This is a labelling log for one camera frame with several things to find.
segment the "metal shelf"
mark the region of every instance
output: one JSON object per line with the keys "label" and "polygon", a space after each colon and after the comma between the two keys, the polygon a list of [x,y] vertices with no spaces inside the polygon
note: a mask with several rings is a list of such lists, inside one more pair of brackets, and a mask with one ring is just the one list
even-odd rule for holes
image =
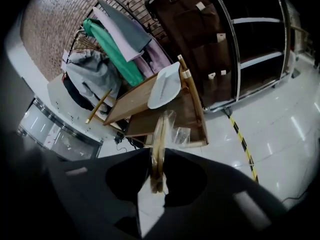
{"label": "metal shelf", "polygon": [[264,56],[260,56],[260,57],[254,58],[254,59],[250,59],[250,60],[248,60],[246,62],[241,63],[240,68],[243,70],[243,69],[245,69],[247,67],[250,67],[252,65],[258,64],[260,62],[264,62],[264,61],[270,60],[272,58],[281,56],[283,54],[284,54],[283,52],[276,51],[276,52],[272,52],[272,53],[266,54]]}
{"label": "metal shelf", "polygon": [[264,18],[264,17],[246,17],[246,18],[235,18],[232,20],[232,24],[240,24],[240,23],[250,23],[250,22],[273,22],[279,23],[280,19],[277,18]]}

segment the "white wall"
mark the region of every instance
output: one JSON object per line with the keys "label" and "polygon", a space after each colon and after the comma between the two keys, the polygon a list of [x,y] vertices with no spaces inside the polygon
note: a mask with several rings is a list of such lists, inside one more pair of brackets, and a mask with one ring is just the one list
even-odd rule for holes
{"label": "white wall", "polygon": [[67,90],[65,90],[61,80],[61,88],[59,85],[54,86],[53,89],[51,88],[51,91],[56,91],[56,94],[49,94],[49,81],[39,71],[24,47],[20,37],[19,26],[13,26],[12,30],[8,33],[4,42],[4,48],[12,66],[20,77],[24,78],[34,94],[39,97],[56,116],[80,133],[96,141],[100,142],[114,138],[116,135],[115,131],[103,126],[102,123],[96,119],[93,119],[90,124],[85,124],[90,112],[76,105]]}

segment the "wooden board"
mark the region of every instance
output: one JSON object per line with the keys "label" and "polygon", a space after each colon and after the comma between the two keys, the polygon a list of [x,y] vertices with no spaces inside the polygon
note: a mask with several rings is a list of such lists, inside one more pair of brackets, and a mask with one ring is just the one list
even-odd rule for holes
{"label": "wooden board", "polygon": [[200,126],[191,94],[181,91],[174,100],[164,106],[134,114],[130,118],[125,136],[132,137],[153,134],[160,115],[166,110],[176,112],[174,127],[198,128]]}
{"label": "wooden board", "polygon": [[147,110],[148,99],[156,80],[157,74],[149,77],[121,96],[112,107],[103,125],[109,125],[120,119]]}

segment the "green garment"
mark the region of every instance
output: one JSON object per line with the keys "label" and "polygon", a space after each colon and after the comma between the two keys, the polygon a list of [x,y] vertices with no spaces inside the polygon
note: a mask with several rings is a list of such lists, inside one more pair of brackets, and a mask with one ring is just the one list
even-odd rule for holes
{"label": "green garment", "polygon": [[126,62],[115,41],[99,20],[86,18],[83,21],[83,28],[90,37],[94,37],[98,41],[106,55],[132,87],[143,82],[144,78],[136,64],[133,61]]}

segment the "brick wall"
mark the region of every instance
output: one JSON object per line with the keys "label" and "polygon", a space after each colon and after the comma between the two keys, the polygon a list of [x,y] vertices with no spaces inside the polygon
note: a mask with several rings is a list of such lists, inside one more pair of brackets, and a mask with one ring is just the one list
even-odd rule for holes
{"label": "brick wall", "polygon": [[[64,49],[69,51],[75,33],[85,16],[98,0],[31,0],[21,24],[21,38],[29,55],[49,81],[60,69]],[[120,0],[129,7],[146,26],[151,24],[154,35],[162,34],[148,14],[144,0]]]}

